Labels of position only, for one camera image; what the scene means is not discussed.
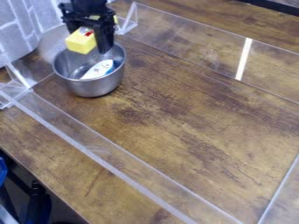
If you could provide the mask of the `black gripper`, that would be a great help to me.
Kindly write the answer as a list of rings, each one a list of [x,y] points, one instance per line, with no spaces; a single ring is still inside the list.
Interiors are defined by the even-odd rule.
[[[94,28],[98,51],[106,54],[115,43],[115,11],[108,8],[108,0],[69,0],[59,3],[61,21],[69,33],[82,26]]]

